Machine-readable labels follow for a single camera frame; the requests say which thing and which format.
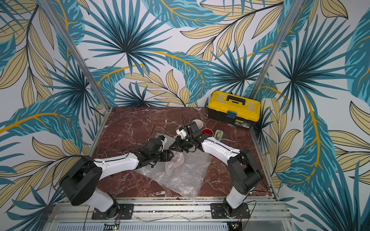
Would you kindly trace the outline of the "clear bubble wrap sheet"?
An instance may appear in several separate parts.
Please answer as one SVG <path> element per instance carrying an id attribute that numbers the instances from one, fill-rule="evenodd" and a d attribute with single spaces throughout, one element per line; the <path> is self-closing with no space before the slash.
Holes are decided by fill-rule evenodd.
<path id="1" fill-rule="evenodd" d="M 136 172 L 156 181 L 186 198 L 195 198 L 200 192 L 212 156 L 197 149 L 195 152 L 182 153 L 184 163 L 171 174 L 167 174 L 165 166 L 168 162 L 159 162 L 153 168 L 146 166 Z"/>

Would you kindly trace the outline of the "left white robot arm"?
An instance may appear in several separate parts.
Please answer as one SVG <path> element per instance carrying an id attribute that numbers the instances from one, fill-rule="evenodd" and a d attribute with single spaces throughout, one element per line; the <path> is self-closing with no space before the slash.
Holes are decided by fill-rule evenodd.
<path id="1" fill-rule="evenodd" d="M 60 187 L 71 205 L 88 205 L 109 217 L 114 217 L 119 205 L 113 196 L 97 188 L 100 180 L 120 172 L 171 161 L 173 152 L 164 149 L 166 141 L 164 136 L 150 138 L 145 146 L 118 157 L 81 157 L 61 177 Z"/>

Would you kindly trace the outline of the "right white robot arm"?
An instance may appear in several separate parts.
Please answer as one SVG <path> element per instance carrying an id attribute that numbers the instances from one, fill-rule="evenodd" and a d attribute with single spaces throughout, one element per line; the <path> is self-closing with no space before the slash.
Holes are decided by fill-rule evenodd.
<path id="1" fill-rule="evenodd" d="M 176 133 L 177 137 L 170 150 L 201 150 L 227 165 L 233 187 L 224 200 L 225 208 L 240 208 L 248 194 L 263 181 L 260 165 L 250 150 L 235 149 L 223 144 L 210 134 L 203 134 L 196 125 L 187 125 Z"/>

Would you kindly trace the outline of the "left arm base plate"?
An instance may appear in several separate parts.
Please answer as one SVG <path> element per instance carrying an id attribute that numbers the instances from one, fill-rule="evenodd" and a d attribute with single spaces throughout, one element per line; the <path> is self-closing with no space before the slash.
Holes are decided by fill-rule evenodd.
<path id="1" fill-rule="evenodd" d="M 106 212 L 94 209 L 92 220 L 130 220 L 132 219 L 134 204 L 114 203 Z"/>

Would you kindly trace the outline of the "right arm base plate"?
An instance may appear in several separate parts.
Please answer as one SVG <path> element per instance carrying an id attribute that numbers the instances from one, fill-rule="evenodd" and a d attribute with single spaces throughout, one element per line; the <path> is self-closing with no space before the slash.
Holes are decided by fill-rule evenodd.
<path id="1" fill-rule="evenodd" d="M 226 202 L 223 203 L 212 203 L 211 216 L 212 219 L 232 219 L 232 218 L 250 218 L 250 210 L 247 203 L 242 203 L 237 208 L 232 208 Z"/>

